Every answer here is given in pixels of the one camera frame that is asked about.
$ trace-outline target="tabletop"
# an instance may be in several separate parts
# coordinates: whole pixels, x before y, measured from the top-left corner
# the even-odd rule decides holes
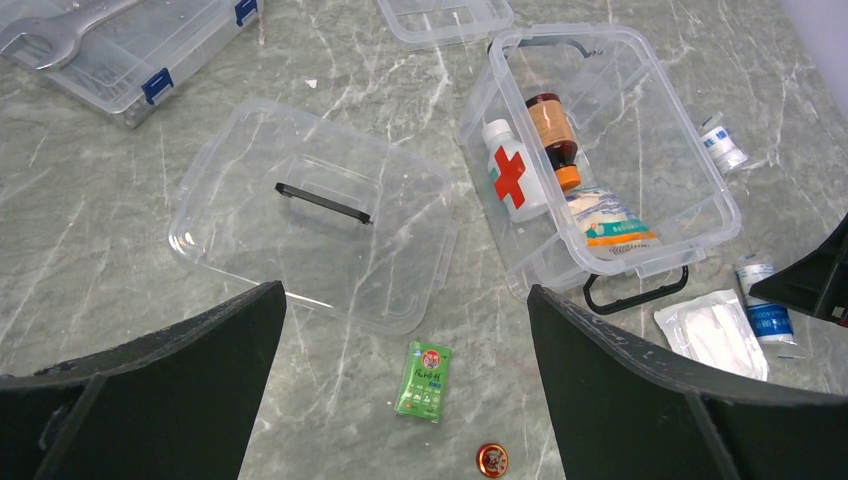
[[[606,317],[668,346],[653,312],[735,285],[733,262],[778,268],[848,209],[846,122],[778,0],[513,0],[516,26],[617,23],[651,42],[693,122],[721,111],[751,156],[728,186],[738,237],[691,266],[679,295]],[[459,236],[445,288],[412,334],[361,331],[290,307],[247,449],[245,478],[474,478],[489,441],[514,478],[563,478],[527,308],[504,267],[461,150],[457,119],[486,42],[404,51],[373,2],[267,2],[244,31],[133,131],[0,61],[0,373],[27,375],[202,312],[242,287],[171,257],[175,191],[200,147],[249,97],[284,102],[417,152],[458,182]],[[669,276],[600,280],[598,301]],[[578,292],[563,294],[582,304]],[[793,316],[807,352],[770,381],[848,393],[848,330]],[[453,349],[442,421],[394,414],[411,339]]]

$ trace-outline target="brown medicine bottle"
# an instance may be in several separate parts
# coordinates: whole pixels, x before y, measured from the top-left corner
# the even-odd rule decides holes
[[[574,165],[578,147],[559,97],[555,93],[542,93],[527,100],[525,105],[554,167],[559,186],[564,192],[576,188],[580,185],[580,174]]]

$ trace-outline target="metal wrench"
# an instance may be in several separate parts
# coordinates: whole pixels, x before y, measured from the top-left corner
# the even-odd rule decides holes
[[[21,36],[34,35],[50,44],[50,53],[36,64],[35,69],[62,68],[79,53],[83,35],[143,1],[93,0],[55,17],[15,20],[0,32],[0,54]]]

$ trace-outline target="blue clip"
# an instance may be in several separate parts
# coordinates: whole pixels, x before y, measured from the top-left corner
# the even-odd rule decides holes
[[[236,4],[236,25],[243,27],[247,18],[254,13],[259,13],[256,0],[241,0]]]
[[[159,70],[158,73],[150,77],[150,80],[141,86],[145,100],[151,105],[155,105],[156,100],[161,98],[171,88],[174,88],[174,81],[171,80],[171,74],[167,68]]]

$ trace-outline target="transparent storage box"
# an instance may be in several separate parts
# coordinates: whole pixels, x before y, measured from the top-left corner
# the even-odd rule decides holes
[[[580,150],[580,188],[600,186],[657,235],[661,245],[612,260],[593,255],[578,230],[525,100],[556,93]],[[527,147],[547,214],[510,222],[487,167],[483,126],[506,119]],[[648,277],[697,262],[732,239],[739,209],[698,140],[653,49],[620,26],[537,25],[502,32],[457,130],[471,177],[519,298],[533,284],[566,290],[591,274]]]
[[[507,0],[377,0],[389,30],[407,50],[470,42],[512,25]]]
[[[186,173],[168,241],[190,268],[282,280],[292,303],[402,335],[444,285],[453,185],[411,152],[250,100]]]
[[[0,30],[24,17],[55,17],[87,0],[0,0]],[[262,0],[145,0],[95,27],[66,67],[44,73],[61,90],[135,128],[258,17]],[[7,50],[32,68],[48,45],[23,36]]]

